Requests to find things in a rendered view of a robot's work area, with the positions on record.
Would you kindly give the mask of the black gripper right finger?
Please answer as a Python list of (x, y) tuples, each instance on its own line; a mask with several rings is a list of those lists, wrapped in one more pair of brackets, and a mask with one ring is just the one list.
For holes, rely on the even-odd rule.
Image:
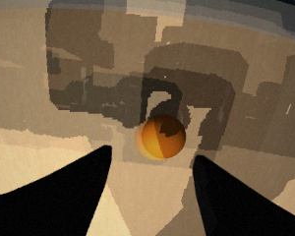
[(206, 236), (295, 236), (295, 216), (203, 154), (192, 166)]

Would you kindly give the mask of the dark brown ball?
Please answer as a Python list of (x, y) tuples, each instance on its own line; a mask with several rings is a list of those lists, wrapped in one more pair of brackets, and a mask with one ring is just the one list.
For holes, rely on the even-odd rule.
[(154, 115), (154, 122), (163, 157), (175, 157), (176, 154), (182, 152), (187, 142), (187, 133), (183, 123), (170, 114)]

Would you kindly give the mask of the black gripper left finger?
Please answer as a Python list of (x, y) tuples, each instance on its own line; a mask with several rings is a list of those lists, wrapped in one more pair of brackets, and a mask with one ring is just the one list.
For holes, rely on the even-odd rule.
[(0, 236), (86, 236), (99, 205), (111, 146), (103, 146), (48, 176), (0, 194)]

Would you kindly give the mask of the translucent orange ball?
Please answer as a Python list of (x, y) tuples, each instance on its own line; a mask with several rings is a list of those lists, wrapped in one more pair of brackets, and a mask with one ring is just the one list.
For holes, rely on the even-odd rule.
[(163, 157), (162, 150), (160, 150), (154, 123), (154, 117), (148, 117), (140, 123), (135, 134), (136, 147), (139, 153), (142, 154), (143, 157), (148, 158), (148, 160), (166, 160), (166, 158)]

